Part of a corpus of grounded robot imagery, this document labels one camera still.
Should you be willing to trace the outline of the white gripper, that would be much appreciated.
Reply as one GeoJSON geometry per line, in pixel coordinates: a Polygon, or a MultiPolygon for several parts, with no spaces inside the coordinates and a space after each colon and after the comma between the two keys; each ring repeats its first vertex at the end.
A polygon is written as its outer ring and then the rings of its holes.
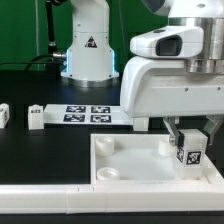
{"type": "Polygon", "coordinates": [[[224,74],[187,73],[183,60],[133,57],[125,66],[120,106],[130,117],[164,117],[173,147],[184,145],[178,130],[182,116],[207,116],[209,145],[222,125],[224,74]]]}

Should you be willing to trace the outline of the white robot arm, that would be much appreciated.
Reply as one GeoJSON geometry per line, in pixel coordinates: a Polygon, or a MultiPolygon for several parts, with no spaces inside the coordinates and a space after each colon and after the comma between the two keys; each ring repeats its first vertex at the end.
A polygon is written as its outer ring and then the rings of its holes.
{"type": "MultiPolygon", "coordinates": [[[[62,77],[85,87],[105,84],[113,77],[108,4],[70,1],[73,41],[62,77]]],[[[224,122],[224,0],[141,1],[168,24],[131,39],[122,110],[134,119],[163,118],[173,145],[181,143],[179,117],[205,116],[212,137],[224,122]]]]}

